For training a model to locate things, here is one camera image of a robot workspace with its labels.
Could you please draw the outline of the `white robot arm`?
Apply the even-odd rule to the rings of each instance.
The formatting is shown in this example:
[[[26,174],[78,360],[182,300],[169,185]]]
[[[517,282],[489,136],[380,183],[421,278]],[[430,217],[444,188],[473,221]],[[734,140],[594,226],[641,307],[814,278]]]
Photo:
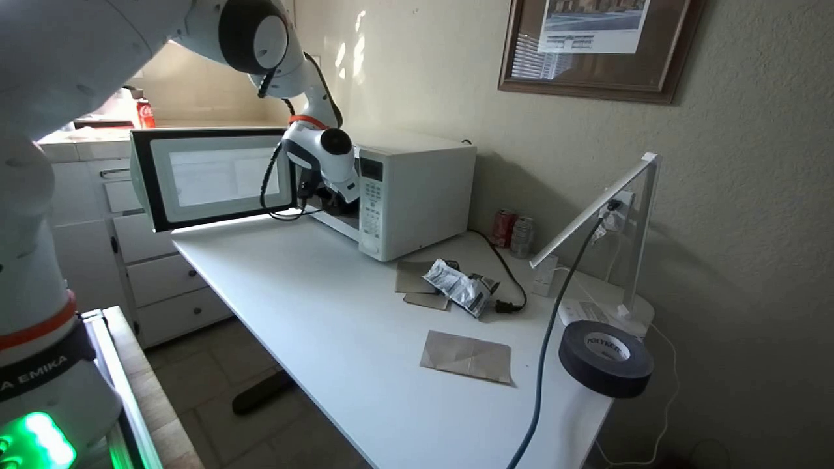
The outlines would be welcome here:
[[[283,0],[0,0],[4,469],[77,469],[125,415],[65,282],[43,140],[103,109],[169,42],[306,109],[283,150],[358,201],[353,139]]]

